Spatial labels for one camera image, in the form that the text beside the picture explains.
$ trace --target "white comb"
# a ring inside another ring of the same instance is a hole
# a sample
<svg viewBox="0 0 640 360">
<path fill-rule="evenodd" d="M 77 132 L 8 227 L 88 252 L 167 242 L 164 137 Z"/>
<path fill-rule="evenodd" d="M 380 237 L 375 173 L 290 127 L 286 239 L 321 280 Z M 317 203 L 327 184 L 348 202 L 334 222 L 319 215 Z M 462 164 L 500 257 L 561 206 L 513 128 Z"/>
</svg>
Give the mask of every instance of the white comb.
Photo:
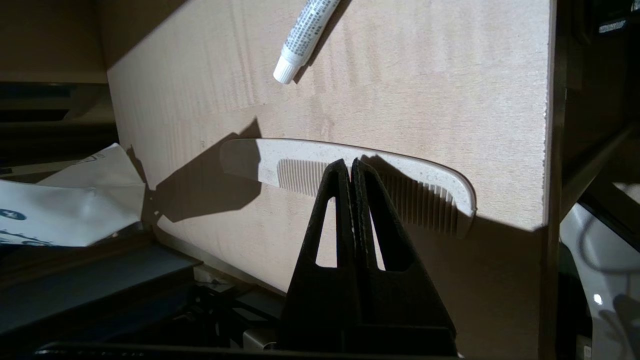
<svg viewBox="0 0 640 360">
<path fill-rule="evenodd" d="M 471 184 L 457 171 L 430 161 L 335 143 L 290 139 L 237 139 L 222 145 L 227 174 L 315 197 L 324 169 L 355 158 L 378 171 L 400 219 L 458 238 L 476 214 Z"/>
</svg>

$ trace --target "white paper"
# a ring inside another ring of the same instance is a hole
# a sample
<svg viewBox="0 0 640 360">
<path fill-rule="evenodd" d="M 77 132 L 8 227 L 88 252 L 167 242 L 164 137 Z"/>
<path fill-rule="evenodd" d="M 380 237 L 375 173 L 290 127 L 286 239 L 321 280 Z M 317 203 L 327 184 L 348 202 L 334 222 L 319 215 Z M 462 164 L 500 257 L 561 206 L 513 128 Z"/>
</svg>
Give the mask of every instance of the white paper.
<svg viewBox="0 0 640 360">
<path fill-rule="evenodd" d="M 91 245 L 140 221 L 144 194 L 116 143 L 38 184 L 0 180 L 0 243 Z"/>
</svg>

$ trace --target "white cap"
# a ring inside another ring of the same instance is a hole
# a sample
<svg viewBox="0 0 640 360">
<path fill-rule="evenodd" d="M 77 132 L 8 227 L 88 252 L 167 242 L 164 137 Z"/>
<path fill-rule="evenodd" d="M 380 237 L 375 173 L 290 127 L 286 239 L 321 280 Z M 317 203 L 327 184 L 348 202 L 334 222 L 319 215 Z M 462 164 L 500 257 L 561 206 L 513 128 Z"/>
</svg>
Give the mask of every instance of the white cap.
<svg viewBox="0 0 640 360">
<path fill-rule="evenodd" d="M 293 65 L 292 63 L 288 62 L 287 59 L 281 56 L 280 59 L 278 59 L 276 69 L 273 71 L 273 77 L 276 78 L 276 80 L 278 80 L 279 82 L 286 85 L 291 82 L 299 69 L 299 66 Z"/>
</svg>

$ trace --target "gray surface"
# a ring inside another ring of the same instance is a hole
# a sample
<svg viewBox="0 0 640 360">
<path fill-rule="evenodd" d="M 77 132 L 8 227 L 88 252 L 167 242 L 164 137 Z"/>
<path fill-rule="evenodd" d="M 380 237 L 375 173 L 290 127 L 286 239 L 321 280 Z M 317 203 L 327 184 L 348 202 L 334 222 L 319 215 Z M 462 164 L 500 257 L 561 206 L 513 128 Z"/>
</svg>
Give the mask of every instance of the gray surface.
<svg viewBox="0 0 640 360">
<path fill-rule="evenodd" d="M 0 334 L 194 264 L 151 245 L 13 286 L 0 293 Z"/>
</svg>

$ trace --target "wooden panel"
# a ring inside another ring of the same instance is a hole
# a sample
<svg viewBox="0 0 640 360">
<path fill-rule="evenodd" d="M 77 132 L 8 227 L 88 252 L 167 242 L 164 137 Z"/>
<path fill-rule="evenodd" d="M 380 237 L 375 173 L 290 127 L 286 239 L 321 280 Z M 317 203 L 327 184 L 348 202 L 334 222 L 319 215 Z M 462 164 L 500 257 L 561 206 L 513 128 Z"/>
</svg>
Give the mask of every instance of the wooden panel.
<svg viewBox="0 0 640 360">
<path fill-rule="evenodd" d="M 92 1 L 0 1 L 0 81 L 106 83 Z"/>
<path fill-rule="evenodd" d="M 460 349 L 537 357 L 553 5 L 346 2 L 312 66 L 283 86 L 271 73 L 303 5 L 192 0 L 109 69 L 153 221 L 286 290 L 314 200 L 228 178 L 223 141 L 322 140 L 447 165 L 473 184 L 479 218 L 463 241 L 412 238 Z"/>
</svg>

